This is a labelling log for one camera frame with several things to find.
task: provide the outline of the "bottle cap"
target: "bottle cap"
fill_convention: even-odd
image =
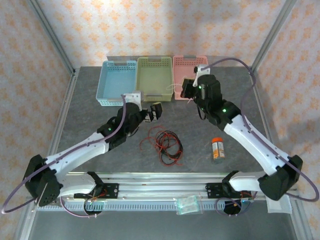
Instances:
[[[216,143],[216,142],[223,142],[224,140],[222,139],[222,137],[214,137],[212,138],[212,143]]]

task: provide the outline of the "tangled wires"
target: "tangled wires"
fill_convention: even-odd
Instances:
[[[163,130],[158,131],[155,136],[150,136],[151,131],[156,128]],[[159,160],[162,165],[166,167],[173,165],[181,166],[178,161],[182,158],[184,148],[177,134],[175,134],[173,131],[165,130],[163,126],[155,126],[150,128],[150,130],[148,131],[148,136],[139,144],[141,151],[141,144],[145,140],[149,140],[150,144],[154,146],[159,155]]]

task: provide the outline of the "green basket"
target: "green basket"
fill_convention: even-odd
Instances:
[[[174,93],[172,84],[171,57],[138,58],[135,89],[143,92],[145,102],[170,102]]]

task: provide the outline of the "plastic basket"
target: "plastic basket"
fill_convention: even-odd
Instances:
[[[195,79],[196,74],[194,68],[200,64],[208,64],[206,56],[174,56],[173,57],[173,81],[174,84],[183,84],[184,79]],[[174,85],[174,99],[189,100],[188,98],[180,97],[182,87]]]
[[[174,93],[171,57],[139,57],[136,90],[142,91],[145,102],[170,102]]]
[[[137,61],[104,61],[96,99],[101,106],[123,106],[121,94],[130,94],[136,87]]]

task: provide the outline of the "cable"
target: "cable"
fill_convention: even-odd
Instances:
[[[198,105],[196,106],[196,109],[198,110],[199,118],[200,118],[201,120],[206,120],[206,119],[207,119],[207,116],[206,116],[206,115],[204,115],[204,117],[201,116],[200,108],[199,108]]]
[[[16,192],[24,185],[26,184],[26,182],[30,181],[35,175],[37,175],[38,173],[42,172],[43,170],[45,170],[46,168],[50,167],[51,165],[55,164],[56,162],[60,161],[62,158],[68,156],[69,154],[75,152],[76,150],[79,150],[81,148],[84,148],[84,147],[88,147],[90,146],[91,144],[95,144],[95,143],[98,143],[98,142],[102,142],[102,141],[105,141],[111,137],[113,137],[122,127],[122,125],[124,124],[124,121],[125,121],[125,118],[126,118],[126,99],[125,99],[125,96],[124,95],[121,95],[122,97],[122,100],[123,100],[123,112],[122,112],[122,119],[121,119],[121,122],[119,124],[119,126],[115,129],[115,131],[113,133],[111,133],[110,135],[104,137],[104,138],[101,138],[101,139],[98,139],[98,140],[94,140],[94,141],[90,141],[90,142],[87,142],[87,143],[84,143],[84,144],[81,144],[79,146],[76,146],[72,149],[70,149],[69,151],[67,151],[65,154],[59,156],[57,159],[55,159],[54,161],[40,167],[38,170],[34,171],[33,173],[31,173],[29,176],[27,176],[25,179],[23,179],[23,181],[9,194],[9,196],[6,198],[6,200],[4,201],[3,205],[2,205],[2,209],[1,209],[1,213],[2,214],[8,214],[8,213],[11,213],[13,211],[16,211],[24,206],[26,206],[27,204],[35,201],[36,199],[33,198],[31,200],[28,200],[27,202],[19,205],[19,206],[16,206],[12,209],[9,209],[9,210],[6,210],[6,207],[9,203],[9,201],[11,200],[11,198],[16,194]]]
[[[252,198],[252,195],[250,193],[247,193],[245,191],[241,191],[241,198],[244,198],[244,195],[250,196],[250,198]]]
[[[307,177],[307,175],[305,175],[301,170],[299,170],[298,168],[296,168],[294,165],[292,165],[290,162],[288,162],[286,159],[284,159],[282,156],[280,156],[277,151],[275,151],[272,147],[270,147],[268,144],[265,143],[264,140],[262,140],[254,131],[252,131],[252,129],[250,128],[249,126],[249,123],[247,121],[247,118],[246,118],[246,114],[245,114],[245,100],[246,98],[249,96],[249,94],[254,90],[254,87],[257,83],[257,79],[256,79],[256,76],[255,74],[253,73],[253,71],[251,70],[251,68],[243,61],[241,61],[240,59],[237,59],[237,58],[234,58],[234,57],[227,57],[227,58],[224,58],[224,59],[221,59],[219,61],[216,61],[212,64],[209,64],[208,66],[206,67],[203,67],[201,68],[201,71],[203,70],[206,70],[208,68],[211,68],[213,67],[214,65],[217,65],[221,62],[224,62],[224,61],[228,61],[228,60],[234,60],[234,61],[237,61],[239,63],[241,63],[249,72],[249,75],[250,77],[252,78],[252,82],[253,84],[251,85],[251,87],[249,87],[249,89],[244,93],[242,99],[241,99],[241,102],[240,102],[240,110],[241,110],[241,113],[242,113],[242,119],[243,119],[243,122],[246,126],[246,128],[248,129],[248,131],[250,131],[252,133],[252,135],[261,143],[263,144],[269,151],[271,151],[277,158],[279,158],[282,162],[284,162],[285,164],[287,164],[289,167],[291,167],[293,170],[295,170],[298,174],[300,174],[310,185],[311,187],[313,188],[314,192],[315,192],[315,197],[312,198],[312,199],[309,199],[309,198],[304,198],[304,197],[301,197],[301,196],[297,196],[297,195],[293,195],[291,193],[288,193],[286,192],[285,194],[290,196],[290,197],[293,197],[293,198],[296,198],[296,199],[299,199],[299,200],[302,200],[302,201],[306,201],[306,202],[316,202],[319,200],[319,190],[317,188],[317,186],[311,181],[311,179],[309,177]]]
[[[78,218],[87,218],[87,219],[92,218],[92,217],[95,217],[95,218],[97,217],[96,215],[79,215],[79,214],[76,214],[76,213],[70,211],[69,209],[66,208],[65,203],[64,203],[64,201],[62,200],[62,196],[60,197],[60,203],[61,203],[62,208],[63,208],[68,214],[71,214],[72,216],[75,216],[75,217],[78,217]]]
[[[100,195],[94,196],[92,198],[89,198],[88,200],[91,200],[91,204],[93,204],[95,200],[97,200],[98,198],[103,197],[105,195],[107,195],[107,190],[106,189],[104,189],[103,193],[101,193]]]
[[[181,89],[182,89],[182,84],[179,84],[179,83],[170,84],[170,85],[167,86],[165,89],[166,89],[167,91],[173,90],[175,94],[181,93],[181,91],[177,91],[177,92],[176,92],[176,86],[179,86],[179,87],[181,87]]]
[[[151,131],[153,129],[163,129],[161,131],[158,131],[155,136],[150,136]],[[173,165],[178,165],[181,166],[182,164],[179,164],[178,161],[182,158],[183,155],[183,146],[181,141],[179,140],[178,136],[169,130],[165,130],[165,128],[163,126],[154,126],[152,128],[149,129],[148,131],[148,136],[146,138],[144,138],[140,144],[140,150],[142,151],[141,148],[141,144],[145,141],[145,140],[149,140],[149,143],[157,150],[157,153],[159,155],[159,160],[161,162],[162,165],[166,166],[166,167],[170,167]],[[171,154],[168,152],[168,149],[170,149],[171,147],[178,145],[178,149],[176,151],[176,153]],[[163,159],[163,155],[165,155],[166,157],[168,157],[169,159],[172,160],[172,162],[167,163],[164,161]]]
[[[167,167],[177,164],[178,160],[181,159],[182,153],[184,150],[178,136],[173,131],[168,131],[168,130],[162,131],[160,132],[159,136],[156,138],[156,142],[158,143],[157,148],[161,153],[160,159],[162,164]],[[178,145],[177,152],[174,154],[168,153],[168,149],[170,149],[174,145]],[[167,156],[169,159],[172,160],[172,162],[166,163],[163,159],[163,156]]]
[[[254,199],[256,198],[257,193],[258,193],[257,191],[254,193],[254,195],[252,196],[252,200],[254,200]],[[225,214],[222,214],[221,212],[218,211],[218,202],[219,202],[220,200],[228,200],[228,201],[231,201],[232,203],[228,203],[227,205],[229,205],[229,204],[236,204],[240,209],[242,208],[242,207],[240,206],[240,204],[237,203],[235,200],[233,200],[233,199],[231,199],[231,198],[228,198],[228,197],[220,197],[220,198],[218,198],[218,199],[214,202],[214,208],[215,208],[215,211],[216,211],[219,215],[221,215],[221,216],[231,217],[231,215],[225,215]],[[242,214],[246,213],[246,212],[248,211],[248,209],[249,209],[250,206],[251,206],[251,204],[250,204],[243,212],[239,212],[239,213],[235,214],[235,216],[242,215]]]
[[[137,127],[137,128],[133,131],[133,133],[131,133],[130,136],[128,136],[128,138],[131,138],[133,135],[135,135],[135,134],[138,132],[138,130],[139,130],[139,127]]]

